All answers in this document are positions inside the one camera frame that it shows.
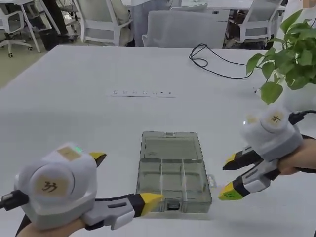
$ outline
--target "transparent plastic box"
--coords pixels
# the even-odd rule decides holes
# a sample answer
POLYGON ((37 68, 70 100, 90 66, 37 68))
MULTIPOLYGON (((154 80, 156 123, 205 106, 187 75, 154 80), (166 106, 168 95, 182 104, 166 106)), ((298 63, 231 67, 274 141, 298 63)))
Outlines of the transparent plastic box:
POLYGON ((136 192, 162 194, 156 212, 207 213, 212 197, 197 134, 144 132, 136 192))

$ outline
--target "white desk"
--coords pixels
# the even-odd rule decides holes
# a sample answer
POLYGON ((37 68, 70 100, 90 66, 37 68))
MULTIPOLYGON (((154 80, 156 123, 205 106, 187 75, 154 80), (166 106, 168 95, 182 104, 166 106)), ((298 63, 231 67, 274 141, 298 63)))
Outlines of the white desk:
MULTIPOLYGON (((25 12, 25 9, 24 9, 24 4, 27 4, 27 3, 31 3, 31 2, 34 2, 35 0, 0 0, 0 4, 15 4, 15 5, 19 5, 21 6, 21 10, 23 12, 23 15, 24 15, 24 20, 26 21, 26 24, 30 30, 30 33, 31 33, 31 36, 32 36, 32 39, 34 41, 34 44, 35 44, 35 47, 38 51, 38 53, 40 53, 40 47, 39 47, 39 44, 38 44, 38 41, 34 35, 34 31, 33 31, 33 26, 32 24, 30 23, 29 19, 28 19, 28 16, 25 12)), ((60 34, 60 30, 58 29, 54 19, 52 18, 51 14, 49 13, 48 9, 46 8, 44 2, 42 0, 39 0, 38 1, 41 5, 41 7, 43 8, 43 10, 45 11, 45 14, 48 16, 51 24, 52 24, 52 27, 55 28, 55 30, 57 31, 58 34, 60 34)))
MULTIPOLYGON (((108 154, 98 168, 98 197, 136 189, 143 131, 194 131, 199 135, 208 173, 224 185, 242 171, 222 165, 245 145, 239 135, 245 115, 264 107, 253 92, 265 79, 225 79, 197 68, 189 49, 58 46, 0 91, 0 190, 11 191, 18 170, 67 141, 108 154), (105 91, 168 90, 177 98, 114 98, 105 91)), ((245 63, 257 51, 216 50, 245 63)), ((210 52, 209 68, 243 76, 210 52)), ((301 124, 316 136, 313 121, 301 124)), ((315 175, 279 177, 267 190, 242 201, 222 202, 213 194, 209 221, 136 219, 75 237, 312 237, 316 227, 315 175)), ((0 210, 2 236, 13 236, 23 213, 0 210)))
MULTIPOLYGON (((122 0, 125 6, 130 7, 132 0, 122 0)), ((221 9, 221 10, 249 10, 253 0, 200 0, 194 2, 193 0, 182 0, 182 6, 193 6, 202 3, 208 3, 208 9, 221 9)), ((280 6, 280 11, 285 11, 284 6, 280 6)))

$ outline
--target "green plant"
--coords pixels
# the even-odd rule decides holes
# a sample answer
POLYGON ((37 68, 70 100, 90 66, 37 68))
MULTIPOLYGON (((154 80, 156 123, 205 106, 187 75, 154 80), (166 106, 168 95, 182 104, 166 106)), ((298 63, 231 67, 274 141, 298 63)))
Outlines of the green plant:
POLYGON ((282 50, 271 48, 266 54, 255 54, 246 66, 247 74, 261 68, 266 82, 260 88, 261 99, 273 103, 281 95, 282 81, 292 90, 303 88, 306 84, 316 84, 316 29, 309 25, 310 20, 295 23, 302 10, 288 17, 281 24, 284 38, 273 38, 270 42, 281 43, 282 50))

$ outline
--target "dark trousers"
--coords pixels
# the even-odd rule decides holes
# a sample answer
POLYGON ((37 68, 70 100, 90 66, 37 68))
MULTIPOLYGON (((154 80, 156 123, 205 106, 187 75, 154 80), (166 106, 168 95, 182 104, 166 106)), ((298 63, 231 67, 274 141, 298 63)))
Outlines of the dark trousers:
POLYGON ((62 35, 68 34, 66 24, 64 21, 63 14, 57 5, 56 0, 43 0, 45 6, 47 7, 50 15, 52 16, 53 20, 55 21, 60 33, 62 35))

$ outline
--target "human hand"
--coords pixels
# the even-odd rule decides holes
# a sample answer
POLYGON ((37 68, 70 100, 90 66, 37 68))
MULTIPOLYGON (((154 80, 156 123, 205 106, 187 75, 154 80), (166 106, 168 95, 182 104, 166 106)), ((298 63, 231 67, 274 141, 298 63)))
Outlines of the human hand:
POLYGON ((299 168, 316 169, 316 140, 304 139, 303 145, 278 163, 281 175, 291 175, 299 168))
POLYGON ((37 230, 35 226, 30 223, 21 230, 17 237, 68 237, 84 227, 85 224, 81 219, 76 219, 65 226, 45 231, 37 230))

